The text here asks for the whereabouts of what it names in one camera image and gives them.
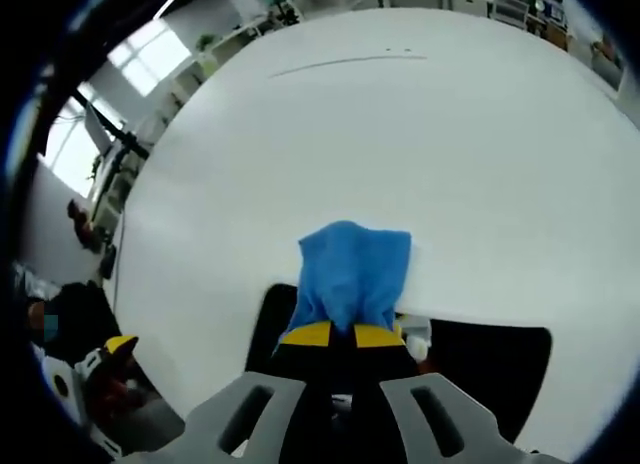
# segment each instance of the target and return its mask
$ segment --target window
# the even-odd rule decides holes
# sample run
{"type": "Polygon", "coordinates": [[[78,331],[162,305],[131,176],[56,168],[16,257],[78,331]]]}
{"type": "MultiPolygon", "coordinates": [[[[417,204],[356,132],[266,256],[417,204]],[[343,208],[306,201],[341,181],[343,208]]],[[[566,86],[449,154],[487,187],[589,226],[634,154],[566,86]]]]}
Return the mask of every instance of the window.
{"type": "Polygon", "coordinates": [[[164,21],[137,30],[109,53],[111,63],[142,95],[148,95],[185,59],[189,50],[164,21]]]}
{"type": "MultiPolygon", "coordinates": [[[[81,84],[78,90],[112,123],[122,121],[89,84],[81,84]]],[[[69,99],[49,130],[43,162],[67,186],[87,197],[93,185],[89,176],[97,155],[98,149],[84,128],[84,108],[75,99],[69,99]]]]}

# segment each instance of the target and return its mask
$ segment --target blue towel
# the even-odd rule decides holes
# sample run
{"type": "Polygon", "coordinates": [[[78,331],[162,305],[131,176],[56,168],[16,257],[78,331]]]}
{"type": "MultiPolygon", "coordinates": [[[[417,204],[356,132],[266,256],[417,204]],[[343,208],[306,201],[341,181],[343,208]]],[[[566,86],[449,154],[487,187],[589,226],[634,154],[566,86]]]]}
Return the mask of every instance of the blue towel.
{"type": "Polygon", "coordinates": [[[341,332],[356,323],[393,329],[410,247],[408,232],[372,231],[349,221],[300,240],[298,302],[287,332],[326,320],[341,332]]]}

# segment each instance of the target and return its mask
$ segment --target yellow object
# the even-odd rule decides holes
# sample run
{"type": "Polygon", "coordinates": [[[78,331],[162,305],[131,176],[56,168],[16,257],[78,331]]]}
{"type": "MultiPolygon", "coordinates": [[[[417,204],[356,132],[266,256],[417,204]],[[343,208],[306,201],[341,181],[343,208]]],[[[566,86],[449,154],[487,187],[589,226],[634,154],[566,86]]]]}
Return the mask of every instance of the yellow object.
{"type": "Polygon", "coordinates": [[[281,344],[328,347],[330,332],[331,322],[317,322],[294,329],[282,338],[281,344]]]}
{"type": "Polygon", "coordinates": [[[108,339],[106,344],[104,345],[104,347],[107,348],[107,351],[109,351],[109,354],[115,354],[116,350],[130,342],[132,339],[138,339],[136,336],[117,336],[117,337],[112,337],[111,339],[108,339]]]}
{"type": "Polygon", "coordinates": [[[403,346],[402,339],[393,331],[368,324],[356,324],[356,344],[363,347],[392,347],[403,346]]]}

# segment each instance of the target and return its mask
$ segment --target white table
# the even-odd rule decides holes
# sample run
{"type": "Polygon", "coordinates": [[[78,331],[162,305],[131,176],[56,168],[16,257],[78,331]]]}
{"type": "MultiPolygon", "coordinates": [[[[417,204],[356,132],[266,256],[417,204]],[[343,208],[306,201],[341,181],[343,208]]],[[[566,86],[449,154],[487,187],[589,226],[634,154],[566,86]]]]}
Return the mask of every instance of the white table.
{"type": "Polygon", "coordinates": [[[640,134],[578,66],[424,9],[319,19],[235,56],[127,202],[115,314],[170,405],[185,416],[242,372],[264,292],[297,282],[297,240],[352,219],[412,233],[400,310],[551,331],[516,443],[575,458],[640,349],[640,134]]]}

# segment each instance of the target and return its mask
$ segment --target person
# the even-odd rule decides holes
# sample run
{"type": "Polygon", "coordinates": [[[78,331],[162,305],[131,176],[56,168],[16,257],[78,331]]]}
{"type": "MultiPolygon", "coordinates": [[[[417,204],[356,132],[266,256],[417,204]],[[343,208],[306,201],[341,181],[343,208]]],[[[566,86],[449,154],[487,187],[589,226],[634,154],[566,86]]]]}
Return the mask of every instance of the person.
{"type": "Polygon", "coordinates": [[[617,90],[622,71],[608,36],[578,0],[562,0],[562,6],[567,19],[567,51],[617,90]]]}
{"type": "Polygon", "coordinates": [[[67,216],[73,221],[73,230],[82,247],[97,254],[102,249],[102,240],[99,233],[91,226],[89,214],[81,209],[75,200],[67,204],[67,216]]]}
{"type": "Polygon", "coordinates": [[[26,320],[33,343],[72,366],[120,335],[104,292],[93,281],[67,284],[48,301],[31,298],[26,320]]]}

